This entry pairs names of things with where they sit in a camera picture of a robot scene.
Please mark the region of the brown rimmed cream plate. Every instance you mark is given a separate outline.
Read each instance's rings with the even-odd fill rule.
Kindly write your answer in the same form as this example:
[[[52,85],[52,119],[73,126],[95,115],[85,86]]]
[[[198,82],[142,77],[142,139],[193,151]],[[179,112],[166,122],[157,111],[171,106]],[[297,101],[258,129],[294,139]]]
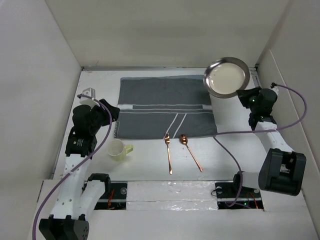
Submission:
[[[228,99],[244,90],[250,81],[247,64],[236,57],[223,57],[212,62],[204,71],[203,85],[210,95]]]

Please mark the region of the yellow plastic cup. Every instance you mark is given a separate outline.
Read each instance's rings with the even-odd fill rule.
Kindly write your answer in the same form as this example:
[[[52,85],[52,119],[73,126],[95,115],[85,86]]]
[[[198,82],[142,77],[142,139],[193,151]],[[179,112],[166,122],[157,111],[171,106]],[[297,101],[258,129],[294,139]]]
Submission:
[[[120,139],[114,139],[107,145],[107,153],[115,161],[123,161],[127,157],[127,154],[133,150],[134,146],[132,144],[125,145]]]

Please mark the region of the grey striped cloth placemat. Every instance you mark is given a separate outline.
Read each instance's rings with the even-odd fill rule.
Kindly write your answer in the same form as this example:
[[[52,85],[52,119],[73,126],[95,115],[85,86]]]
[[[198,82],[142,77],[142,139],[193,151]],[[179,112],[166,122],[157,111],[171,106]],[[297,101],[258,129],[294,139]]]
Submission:
[[[123,77],[114,137],[159,140],[212,137],[217,126],[201,75]]]

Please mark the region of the copper fork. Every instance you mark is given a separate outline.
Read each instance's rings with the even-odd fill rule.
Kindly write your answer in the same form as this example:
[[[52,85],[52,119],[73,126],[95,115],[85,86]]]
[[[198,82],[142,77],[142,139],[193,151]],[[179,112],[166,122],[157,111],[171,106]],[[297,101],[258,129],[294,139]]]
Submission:
[[[173,170],[172,170],[172,163],[171,163],[171,156],[170,156],[170,148],[169,148],[169,144],[170,144],[170,135],[169,135],[169,133],[166,133],[166,134],[165,134],[165,136],[164,136],[164,142],[165,142],[165,144],[166,144],[166,149],[167,149],[169,174],[172,175],[172,174],[173,174]]]

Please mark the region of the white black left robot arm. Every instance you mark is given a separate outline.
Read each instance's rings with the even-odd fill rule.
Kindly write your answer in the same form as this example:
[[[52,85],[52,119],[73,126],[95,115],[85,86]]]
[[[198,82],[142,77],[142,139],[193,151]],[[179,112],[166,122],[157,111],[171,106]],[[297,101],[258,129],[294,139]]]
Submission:
[[[111,179],[107,173],[86,172],[94,154],[103,146],[96,134],[101,127],[111,127],[120,109],[105,99],[94,97],[72,111],[71,128],[66,149],[62,179],[45,197],[34,217],[32,239],[39,230],[46,240],[86,240],[89,218],[100,198],[111,194]]]

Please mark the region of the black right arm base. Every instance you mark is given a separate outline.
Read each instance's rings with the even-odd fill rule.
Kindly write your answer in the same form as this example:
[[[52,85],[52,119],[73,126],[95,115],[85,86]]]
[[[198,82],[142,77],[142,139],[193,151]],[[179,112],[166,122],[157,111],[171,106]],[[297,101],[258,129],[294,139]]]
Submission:
[[[211,191],[211,195],[216,197],[219,210],[264,209],[261,192],[258,189],[242,187],[236,203],[229,206],[234,202],[238,188],[232,181],[218,181],[214,185],[215,189]]]

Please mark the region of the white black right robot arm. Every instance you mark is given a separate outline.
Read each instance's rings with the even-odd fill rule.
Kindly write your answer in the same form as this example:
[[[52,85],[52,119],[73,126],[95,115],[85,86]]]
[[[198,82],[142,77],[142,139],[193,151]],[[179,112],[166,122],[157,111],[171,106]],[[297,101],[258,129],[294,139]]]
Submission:
[[[270,88],[236,92],[242,106],[250,109],[249,126],[266,151],[259,172],[238,171],[234,175],[231,191],[237,197],[243,197],[250,188],[290,196],[300,193],[307,158],[286,143],[272,116],[279,88],[279,84],[272,83]]]

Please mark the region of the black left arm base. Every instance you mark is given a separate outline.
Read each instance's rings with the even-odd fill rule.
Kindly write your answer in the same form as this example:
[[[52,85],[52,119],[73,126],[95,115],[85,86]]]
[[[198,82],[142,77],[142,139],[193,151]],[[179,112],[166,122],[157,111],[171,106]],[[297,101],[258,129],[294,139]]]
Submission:
[[[95,210],[126,210],[128,182],[114,181],[111,183],[110,192],[105,192],[97,204]]]

